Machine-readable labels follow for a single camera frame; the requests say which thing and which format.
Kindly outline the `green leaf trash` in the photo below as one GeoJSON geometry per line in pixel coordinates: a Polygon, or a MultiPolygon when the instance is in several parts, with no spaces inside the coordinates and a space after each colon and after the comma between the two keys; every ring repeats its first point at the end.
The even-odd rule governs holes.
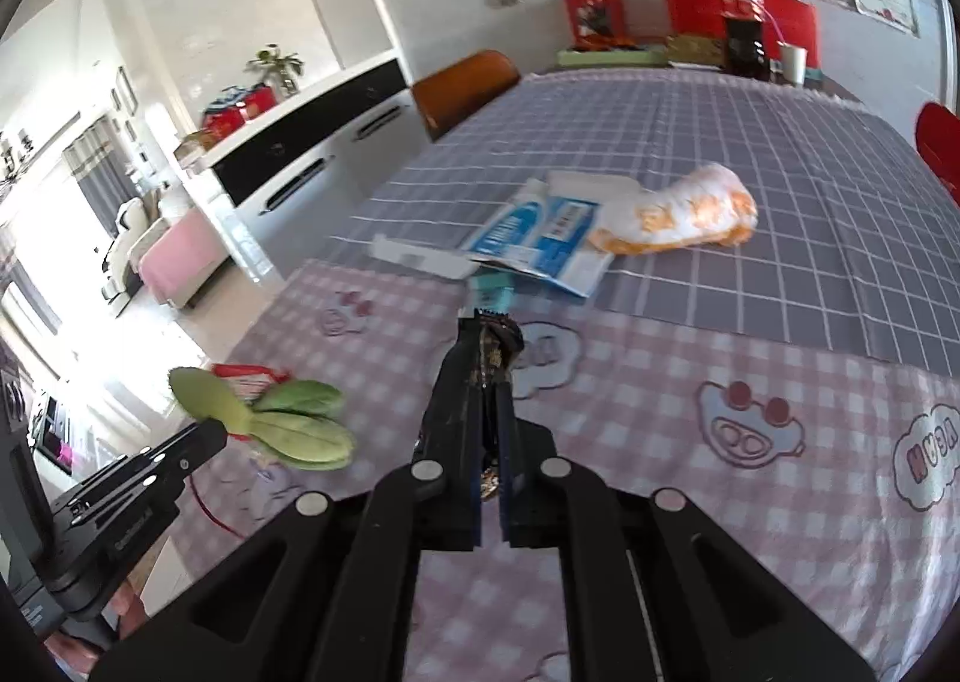
{"type": "Polygon", "coordinates": [[[247,401],[226,378],[199,367],[172,368],[167,383],[192,419],[217,420],[229,435],[288,466],[335,471],[352,461],[355,439],[338,422],[345,396],[331,384],[286,380],[247,401]]]}

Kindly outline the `pink checked tablecloth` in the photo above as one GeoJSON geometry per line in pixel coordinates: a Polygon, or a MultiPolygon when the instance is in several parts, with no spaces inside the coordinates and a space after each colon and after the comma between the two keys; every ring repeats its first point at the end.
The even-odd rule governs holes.
{"type": "MultiPolygon", "coordinates": [[[[203,575],[302,490],[347,497],[409,461],[464,289],[311,263],[233,360],[345,396],[347,467],[291,471],[231,443],[184,495],[172,540],[203,575]]],[[[521,295],[519,416],[619,489],[674,487],[884,680],[958,597],[958,384],[892,365],[521,295]]]]}

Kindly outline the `brown wooden chair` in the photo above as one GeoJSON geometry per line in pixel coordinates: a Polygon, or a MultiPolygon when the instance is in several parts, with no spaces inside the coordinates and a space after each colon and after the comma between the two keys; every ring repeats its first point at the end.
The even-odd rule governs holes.
{"type": "Polygon", "coordinates": [[[511,58],[480,50],[413,84],[412,95],[433,141],[521,83],[511,58]]]}

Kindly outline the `red chair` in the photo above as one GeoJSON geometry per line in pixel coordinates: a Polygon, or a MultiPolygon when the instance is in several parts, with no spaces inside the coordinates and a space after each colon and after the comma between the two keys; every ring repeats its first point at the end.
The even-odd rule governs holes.
{"type": "Polygon", "coordinates": [[[926,102],[916,120],[914,142],[921,159],[960,205],[960,118],[947,107],[926,102]]]}

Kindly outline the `grey grid tablecloth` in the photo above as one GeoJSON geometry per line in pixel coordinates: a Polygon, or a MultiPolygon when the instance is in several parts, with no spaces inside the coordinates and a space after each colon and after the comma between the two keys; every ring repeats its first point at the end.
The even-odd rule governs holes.
{"type": "Polygon", "coordinates": [[[381,185],[320,255],[460,250],[527,182],[608,177],[602,310],[958,370],[958,211],[900,134],[848,100],[731,76],[529,77],[381,185]]]}

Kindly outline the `cola bottle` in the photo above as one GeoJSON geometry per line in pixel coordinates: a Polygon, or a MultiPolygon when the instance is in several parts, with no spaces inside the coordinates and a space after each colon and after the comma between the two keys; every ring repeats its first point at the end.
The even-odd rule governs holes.
{"type": "Polygon", "coordinates": [[[770,60],[763,44],[765,0],[721,0],[724,24],[724,68],[755,81],[770,79],[770,60]]]}

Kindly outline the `dark snack wrapper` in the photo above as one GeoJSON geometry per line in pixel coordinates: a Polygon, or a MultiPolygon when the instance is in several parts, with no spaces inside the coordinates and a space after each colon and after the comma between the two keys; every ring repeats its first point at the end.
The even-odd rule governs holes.
{"type": "Polygon", "coordinates": [[[523,354],[524,336],[519,325],[500,311],[477,308],[473,322],[478,328],[478,356],[470,381],[480,388],[480,498],[489,501],[501,489],[511,490],[514,478],[523,471],[517,464],[521,443],[512,366],[523,354]]]}

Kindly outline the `white paper cup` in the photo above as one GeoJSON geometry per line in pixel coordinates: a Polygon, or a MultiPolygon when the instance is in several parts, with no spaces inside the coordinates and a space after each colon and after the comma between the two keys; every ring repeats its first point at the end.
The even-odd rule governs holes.
{"type": "Polygon", "coordinates": [[[807,50],[788,42],[779,42],[779,66],[786,83],[802,86],[807,76],[807,50]]]}

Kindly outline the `orange white plastic bag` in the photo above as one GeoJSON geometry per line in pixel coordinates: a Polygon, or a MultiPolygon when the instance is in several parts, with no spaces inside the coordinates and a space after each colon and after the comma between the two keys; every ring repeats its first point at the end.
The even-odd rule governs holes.
{"type": "Polygon", "coordinates": [[[619,194],[599,209],[587,240],[617,256],[697,245],[735,247],[758,226],[758,206],[727,167],[698,167],[662,190],[619,194]]]}

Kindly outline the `red photo frame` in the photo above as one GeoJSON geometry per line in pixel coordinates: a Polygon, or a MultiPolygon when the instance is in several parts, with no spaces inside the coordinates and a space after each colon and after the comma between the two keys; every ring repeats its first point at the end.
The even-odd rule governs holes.
{"type": "Polygon", "coordinates": [[[628,44],[623,0],[565,0],[565,8],[576,49],[628,44]]]}

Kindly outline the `red snack package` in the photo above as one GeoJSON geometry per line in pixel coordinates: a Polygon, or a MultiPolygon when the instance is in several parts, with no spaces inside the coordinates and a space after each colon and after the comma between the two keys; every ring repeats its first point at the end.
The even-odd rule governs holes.
{"type": "Polygon", "coordinates": [[[249,363],[215,363],[212,373],[228,384],[244,402],[254,402],[275,384],[291,380],[290,372],[249,363]]]}

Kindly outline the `potted green plant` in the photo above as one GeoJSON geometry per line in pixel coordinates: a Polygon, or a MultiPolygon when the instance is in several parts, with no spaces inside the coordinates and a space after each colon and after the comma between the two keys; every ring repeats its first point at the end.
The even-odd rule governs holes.
{"type": "Polygon", "coordinates": [[[299,92],[304,61],[297,53],[283,53],[278,44],[267,44],[245,63],[245,71],[275,86],[283,97],[293,97],[299,92]]]}

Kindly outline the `blue white paper box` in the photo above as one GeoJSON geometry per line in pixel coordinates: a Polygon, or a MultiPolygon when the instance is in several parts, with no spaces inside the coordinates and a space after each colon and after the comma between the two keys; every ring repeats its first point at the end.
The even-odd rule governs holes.
{"type": "Polygon", "coordinates": [[[622,175],[551,172],[517,188],[455,250],[419,247],[379,233],[368,253],[449,281],[464,281],[482,268],[514,272],[587,299],[612,263],[612,256],[587,241],[601,207],[643,190],[622,175]]]}

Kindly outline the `white massage chair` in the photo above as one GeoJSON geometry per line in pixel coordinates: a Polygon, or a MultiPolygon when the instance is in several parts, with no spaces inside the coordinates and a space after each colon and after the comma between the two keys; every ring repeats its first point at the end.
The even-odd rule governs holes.
{"type": "Polygon", "coordinates": [[[112,302],[121,294],[139,289],[137,272],[133,271],[130,251],[148,230],[149,219],[142,198],[132,198],[117,211],[117,235],[110,240],[101,260],[101,295],[112,302]]]}

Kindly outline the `white sideboard cabinet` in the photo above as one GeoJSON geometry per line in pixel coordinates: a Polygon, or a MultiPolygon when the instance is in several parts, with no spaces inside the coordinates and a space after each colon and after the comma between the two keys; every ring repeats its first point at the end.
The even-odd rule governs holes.
{"type": "Polygon", "coordinates": [[[288,278],[430,144],[397,55],[304,89],[182,162],[185,191],[252,278],[288,278]]]}

